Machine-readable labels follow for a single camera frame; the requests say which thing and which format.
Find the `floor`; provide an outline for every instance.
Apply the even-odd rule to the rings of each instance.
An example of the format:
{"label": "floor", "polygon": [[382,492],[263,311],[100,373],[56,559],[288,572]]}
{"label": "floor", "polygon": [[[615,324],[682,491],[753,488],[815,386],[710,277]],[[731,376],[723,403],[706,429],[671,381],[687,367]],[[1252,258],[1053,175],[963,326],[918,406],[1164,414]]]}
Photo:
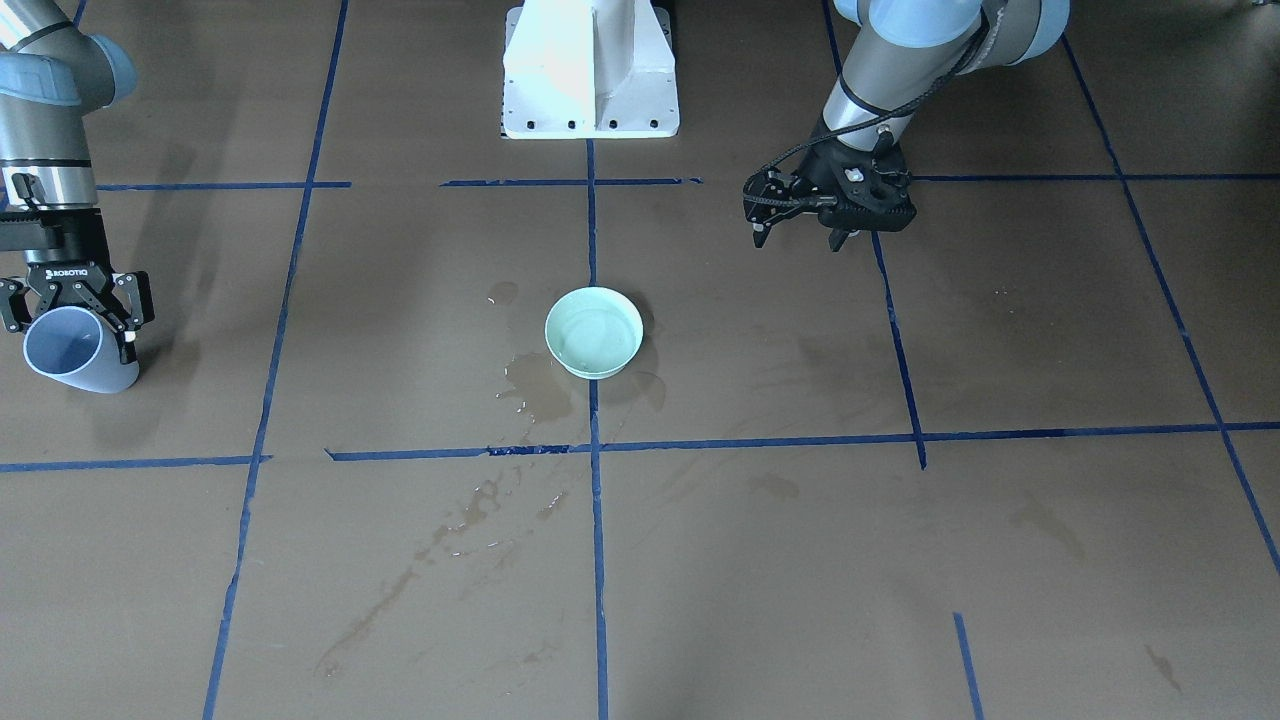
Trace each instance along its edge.
{"label": "floor", "polygon": [[1280,716],[1280,6],[1078,0],[833,255],[739,188],[851,23],[681,0],[676,138],[515,142],[513,4],[64,0],[157,319],[118,396],[5,342],[0,715]]}

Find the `light blue cup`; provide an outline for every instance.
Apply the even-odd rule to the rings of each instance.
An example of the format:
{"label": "light blue cup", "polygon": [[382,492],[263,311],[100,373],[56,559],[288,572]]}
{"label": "light blue cup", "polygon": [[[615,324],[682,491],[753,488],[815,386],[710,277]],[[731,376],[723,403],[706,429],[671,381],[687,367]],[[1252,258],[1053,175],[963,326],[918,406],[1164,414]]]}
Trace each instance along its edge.
{"label": "light blue cup", "polygon": [[547,347],[566,370],[588,380],[618,374],[640,350],[644,323],[621,292],[584,287],[547,314]]}
{"label": "light blue cup", "polygon": [[122,392],[138,379],[137,360],[120,364],[115,333],[91,310],[74,305],[36,318],[22,352],[32,370],[88,392]]}

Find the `blue tape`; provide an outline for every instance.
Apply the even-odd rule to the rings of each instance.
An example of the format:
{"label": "blue tape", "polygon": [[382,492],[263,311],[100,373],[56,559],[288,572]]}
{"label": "blue tape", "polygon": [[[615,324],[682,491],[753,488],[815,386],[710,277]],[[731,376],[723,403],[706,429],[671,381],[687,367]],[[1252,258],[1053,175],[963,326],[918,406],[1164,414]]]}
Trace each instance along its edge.
{"label": "blue tape", "polygon": [[1065,181],[1107,181],[1115,182],[1119,179],[1116,176],[1105,174],[1029,174],[1029,176],[1001,176],[1001,174],[988,174],[988,176],[911,176],[911,179],[919,182],[1065,182]]}
{"label": "blue tape", "polygon": [[227,659],[227,639],[230,634],[232,615],[236,610],[236,594],[239,589],[241,570],[244,565],[244,544],[248,541],[248,525],[252,519],[250,503],[257,492],[257,477],[261,468],[262,451],[266,446],[266,428],[271,419],[271,402],[275,397],[275,380],[280,370],[280,355],[284,350],[284,333],[289,323],[289,297],[293,293],[293,279],[298,272],[298,256],[302,251],[302,238],[306,236],[307,214],[311,210],[311,192],[315,187],[316,168],[320,165],[320,149],[324,145],[324,129],[329,118],[329,100],[333,97],[334,78],[338,74],[338,58],[342,53],[342,37],[347,26],[347,4],[342,0],[338,12],[338,28],[334,32],[333,51],[329,55],[329,74],[325,79],[324,97],[320,101],[320,117],[316,120],[315,141],[311,145],[311,164],[307,168],[307,182],[302,191],[302,206],[298,210],[298,227],[293,236],[293,250],[289,255],[289,270],[284,278],[284,292],[280,300],[280,315],[275,325],[275,343],[271,347],[271,365],[262,392],[262,416],[259,420],[257,436],[253,441],[253,459],[250,462],[248,478],[244,483],[244,502],[241,506],[239,538],[236,547],[236,570],[227,585],[223,598],[223,615],[218,624],[218,644],[214,650],[214,662],[209,671],[209,688],[205,692],[204,720],[212,720],[218,701],[218,687],[221,682],[223,662]]}
{"label": "blue tape", "polygon": [[960,174],[960,176],[913,176],[918,182],[1116,182],[1126,181],[1164,181],[1164,182],[1192,182],[1192,181],[1280,181],[1280,174],[1275,173],[1161,173],[1161,174]]}
{"label": "blue tape", "polygon": [[964,675],[969,682],[969,703],[973,705],[973,719],[986,720],[982,711],[982,694],[978,692],[978,674],[973,670],[973,653],[969,652],[969,633],[964,628],[964,615],[952,612],[956,624],[956,639],[960,642],[960,659],[964,660]]}
{"label": "blue tape", "polygon": [[609,643],[604,623],[604,514],[600,496],[600,393],[599,380],[591,380],[591,516],[595,547],[595,692],[600,720],[609,720]]}
{"label": "blue tape", "polygon": [[920,429],[920,414],[915,407],[915,391],[911,389],[911,372],[906,366],[906,351],[902,350],[902,332],[897,325],[897,310],[893,309],[893,291],[888,284],[888,270],[884,268],[884,250],[881,247],[879,233],[872,232],[872,247],[876,249],[876,265],[884,281],[884,305],[888,307],[888,327],[893,333],[893,351],[897,352],[897,370],[902,375],[902,391],[906,393],[906,411],[911,418],[911,434],[915,436],[915,454],[920,459],[920,469],[928,466],[924,450],[924,433]]}
{"label": "blue tape", "polygon": [[586,263],[591,270],[590,286],[596,286],[595,278],[595,141],[586,141]]}
{"label": "blue tape", "polygon": [[61,470],[131,470],[146,468],[196,468],[200,465],[248,465],[250,455],[220,457],[147,457],[141,460],[69,460],[60,462],[5,462],[0,473],[54,473]]}
{"label": "blue tape", "polygon": [[444,450],[388,450],[374,452],[333,452],[334,462],[366,462],[385,460],[439,460],[442,457],[502,457],[507,455],[572,455],[590,452],[590,445],[511,445],[502,447],[456,447]]}
{"label": "blue tape", "polygon": [[[1228,425],[1240,430],[1280,430],[1280,421],[1235,423]],[[735,439],[667,439],[609,442],[600,445],[600,452],[643,452],[648,450],[744,450],[754,447],[822,447],[844,445],[904,445],[915,442],[972,442],[1001,439],[1053,439],[1075,437],[1119,437],[1119,436],[1161,436],[1216,433],[1213,423],[1192,423],[1180,425],[1121,425],[1097,428],[1029,428],[1014,430],[960,430],[960,432],[922,432],[886,433],[865,436],[817,436],[782,438],[735,438]],[[500,455],[559,455],[591,452],[590,445],[541,445],[504,447],[457,447],[440,450],[388,450],[372,452],[334,452],[325,450],[335,462],[360,462],[376,460],[431,460],[443,457],[481,457]]]}
{"label": "blue tape", "polygon": [[790,437],[790,438],[742,438],[742,439],[668,439],[648,442],[609,442],[600,446],[602,452],[640,452],[645,450],[740,450],[749,447],[820,447],[831,445],[890,445],[915,442],[914,434],[897,433],[883,436],[831,436],[831,437]]}
{"label": "blue tape", "polygon": [[1066,50],[1066,56],[1071,61],[1071,69],[1075,73],[1075,79],[1080,83],[1080,91],[1084,94],[1084,99],[1089,105],[1089,111],[1093,114],[1093,122],[1097,123],[1098,132],[1102,135],[1102,142],[1107,149],[1107,155],[1111,156],[1111,164],[1115,167],[1116,177],[1120,178],[1120,187],[1124,188],[1124,196],[1125,201],[1129,204],[1129,211],[1133,214],[1133,220],[1138,225],[1138,236],[1142,238],[1142,246],[1147,251],[1147,259],[1151,261],[1151,269],[1156,273],[1156,281],[1160,283],[1160,291],[1165,295],[1165,304],[1169,305],[1169,313],[1174,316],[1174,324],[1178,327],[1178,333],[1183,338],[1183,347],[1187,350],[1187,356],[1190,359],[1192,368],[1196,370],[1196,379],[1199,382],[1201,391],[1204,393],[1204,401],[1208,404],[1208,409],[1213,414],[1213,423],[1222,436],[1222,445],[1226,447],[1226,454],[1231,459],[1231,466],[1235,469],[1235,477],[1240,483],[1240,489],[1244,492],[1251,512],[1253,512],[1253,521],[1257,523],[1258,532],[1262,534],[1262,542],[1267,548],[1267,553],[1271,556],[1271,565],[1276,574],[1280,574],[1280,551],[1276,550],[1275,539],[1271,537],[1271,528],[1267,525],[1267,520],[1262,515],[1262,507],[1258,505],[1257,497],[1253,493],[1253,486],[1249,483],[1249,478],[1244,473],[1244,465],[1240,462],[1240,457],[1235,451],[1235,443],[1231,442],[1231,433],[1226,423],[1222,420],[1222,413],[1219,409],[1217,400],[1213,397],[1213,389],[1208,384],[1208,377],[1204,374],[1204,368],[1201,365],[1199,355],[1196,352],[1196,345],[1192,342],[1190,332],[1188,332],[1187,323],[1183,320],[1183,314],[1178,309],[1178,301],[1174,300],[1174,292],[1169,287],[1169,281],[1160,264],[1160,258],[1156,256],[1156,247],[1151,242],[1147,225],[1142,222],[1142,213],[1138,210],[1138,202],[1134,200],[1133,192],[1129,188],[1129,182],[1124,177],[1124,170],[1120,167],[1120,156],[1116,154],[1115,147],[1111,143],[1111,136],[1107,133],[1107,128],[1102,123],[1102,114],[1098,111],[1098,106],[1093,101],[1093,94],[1089,92],[1089,86],[1084,81],[1084,73],[1080,70],[1080,63],[1075,59],[1075,53],[1071,50],[1071,44],[1068,42],[1065,35],[1062,36],[1062,47]]}
{"label": "blue tape", "polygon": [[[596,178],[596,187],[607,186],[662,186],[662,184],[703,184],[703,178]],[[456,179],[440,183],[440,187],[586,187],[590,178],[504,178],[504,179]]]}
{"label": "blue tape", "polygon": [[966,442],[975,439],[1052,439],[1070,437],[1161,436],[1184,433],[1216,433],[1212,423],[1185,425],[1130,425],[1112,428],[1033,428],[1023,430],[970,430],[924,433],[927,442]]}
{"label": "blue tape", "polygon": [[1280,430],[1280,423],[1228,423],[1226,429],[1236,430]]}
{"label": "blue tape", "polygon": [[836,64],[836,74],[838,76],[844,72],[844,65],[840,61],[840,44],[836,42],[836,24],[831,20],[831,3],[818,1],[822,3],[822,17],[827,22],[827,42],[831,44],[831,60]]}
{"label": "blue tape", "polygon": [[[186,191],[186,190],[306,190],[306,182],[182,182],[182,183],[142,183],[142,184],[100,184],[105,192],[125,191]],[[349,188],[351,181],[312,182],[312,188]]]}
{"label": "blue tape", "polygon": [[1280,173],[1152,173],[1125,176],[1129,181],[1280,181]]}

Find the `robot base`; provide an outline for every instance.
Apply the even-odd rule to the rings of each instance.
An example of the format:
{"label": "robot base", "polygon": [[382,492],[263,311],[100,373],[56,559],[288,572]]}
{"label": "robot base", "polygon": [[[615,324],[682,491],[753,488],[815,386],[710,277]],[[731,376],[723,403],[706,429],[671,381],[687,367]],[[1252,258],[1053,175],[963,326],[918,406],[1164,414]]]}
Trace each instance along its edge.
{"label": "robot base", "polygon": [[526,0],[507,14],[503,133],[671,137],[680,128],[671,17],[649,0]]}

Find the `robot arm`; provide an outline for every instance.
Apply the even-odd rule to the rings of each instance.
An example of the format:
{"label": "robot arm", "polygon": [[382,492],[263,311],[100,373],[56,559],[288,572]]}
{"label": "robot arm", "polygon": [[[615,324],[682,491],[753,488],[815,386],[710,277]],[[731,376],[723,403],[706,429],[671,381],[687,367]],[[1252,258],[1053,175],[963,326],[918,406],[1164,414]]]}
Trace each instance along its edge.
{"label": "robot arm", "polygon": [[[801,214],[831,228],[833,251],[859,231],[900,231],[915,217],[899,141],[916,109],[954,77],[1012,65],[1048,50],[1070,0],[837,0],[861,26],[809,140],[742,187],[763,247],[769,229]],[[778,164],[804,151],[794,173]]]}
{"label": "robot arm", "polygon": [[0,324],[18,333],[54,307],[87,307],[115,331],[128,364],[136,331],[154,319],[151,291],[146,273],[111,268],[83,117],[133,91],[133,64],[111,40],[82,35],[54,0],[0,0],[0,47],[9,205],[0,208],[0,251],[23,252],[28,268],[24,279],[0,277]]}

